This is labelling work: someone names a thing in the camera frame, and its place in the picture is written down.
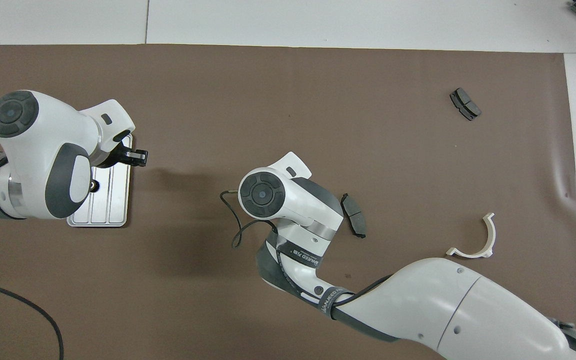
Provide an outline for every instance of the brown work mat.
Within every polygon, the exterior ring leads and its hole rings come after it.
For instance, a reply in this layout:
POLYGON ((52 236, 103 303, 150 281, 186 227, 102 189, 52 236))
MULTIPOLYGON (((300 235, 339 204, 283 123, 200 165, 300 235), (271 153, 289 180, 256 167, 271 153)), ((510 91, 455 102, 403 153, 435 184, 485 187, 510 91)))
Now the brown work mat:
MULTIPOLYGON (((474 253, 494 212, 494 255, 453 260, 576 323, 562 54, 0 46, 0 96, 17 89, 75 109, 114 98, 150 152, 133 171, 125 228, 0 220, 0 286, 55 318, 67 359, 441 359, 416 342, 367 337, 265 284, 255 265, 265 225, 230 248, 237 228, 219 193, 288 151, 366 216, 366 239, 342 224, 323 280, 356 292, 453 246, 474 253), (482 116, 459 114, 449 98, 458 87, 482 116)), ((0 360, 57 358, 51 331, 0 294, 0 360)))

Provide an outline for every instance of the gray joint cap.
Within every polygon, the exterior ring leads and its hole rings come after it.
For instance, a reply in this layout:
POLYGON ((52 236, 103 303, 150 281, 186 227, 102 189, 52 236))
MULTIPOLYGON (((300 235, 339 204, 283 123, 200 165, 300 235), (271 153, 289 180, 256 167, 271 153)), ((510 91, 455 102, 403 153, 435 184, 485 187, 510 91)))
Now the gray joint cap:
POLYGON ((30 91, 20 90, 0 97, 0 138, 12 138, 30 128, 39 114, 39 103, 30 91))
POLYGON ((244 208, 253 216, 268 218, 279 212, 286 200, 286 189, 279 178, 266 171, 245 178, 239 189, 244 208))

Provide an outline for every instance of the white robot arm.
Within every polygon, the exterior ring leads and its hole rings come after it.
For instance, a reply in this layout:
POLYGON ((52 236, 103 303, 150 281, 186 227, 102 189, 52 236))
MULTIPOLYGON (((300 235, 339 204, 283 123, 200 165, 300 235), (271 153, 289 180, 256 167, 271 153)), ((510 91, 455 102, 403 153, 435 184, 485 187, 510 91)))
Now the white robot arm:
POLYGON ((37 91, 0 97, 0 219, 64 219, 89 194, 91 166, 145 166, 122 139, 135 129, 116 100, 77 111, 37 91))
POLYGON ((447 259, 419 260, 356 294, 318 278, 343 212, 310 175, 290 152, 250 171, 239 185, 238 200, 247 214, 279 219, 277 233, 270 232, 256 255, 266 283, 366 335, 413 340, 448 359, 576 360, 571 330, 447 259))

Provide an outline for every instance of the white plastic bracket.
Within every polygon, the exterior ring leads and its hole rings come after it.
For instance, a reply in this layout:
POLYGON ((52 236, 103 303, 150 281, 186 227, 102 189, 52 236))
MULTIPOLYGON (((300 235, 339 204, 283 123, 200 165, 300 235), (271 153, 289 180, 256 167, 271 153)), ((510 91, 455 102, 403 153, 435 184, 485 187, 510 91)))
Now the white plastic bracket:
POLYGON ((462 258, 475 259, 475 258, 489 258, 492 255, 492 247, 495 244, 495 238, 497 237, 497 231, 495 230, 495 224, 492 222, 492 217, 495 216, 494 212, 489 212, 483 217, 484 223, 486 223, 486 228, 488 230, 488 239, 486 245, 480 251, 473 253, 472 255, 468 253, 463 253, 455 247, 451 247, 446 251, 446 255, 459 255, 462 258))
POLYGON ((308 166, 304 164, 302 159, 300 159, 299 156, 295 155, 295 153, 292 151, 286 153, 286 155, 284 155, 281 159, 268 167, 279 171, 279 173, 289 179, 308 179, 313 175, 310 169, 308 169, 308 166))

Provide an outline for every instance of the white floor tile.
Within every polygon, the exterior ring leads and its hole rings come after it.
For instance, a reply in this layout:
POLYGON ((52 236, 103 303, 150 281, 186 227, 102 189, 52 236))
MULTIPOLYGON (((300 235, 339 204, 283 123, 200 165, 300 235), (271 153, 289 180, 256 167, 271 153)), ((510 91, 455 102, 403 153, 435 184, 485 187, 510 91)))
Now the white floor tile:
POLYGON ((0 44, 139 44, 148 0, 0 1, 0 44))
POLYGON ((566 0, 150 0, 148 43, 576 53, 566 0))

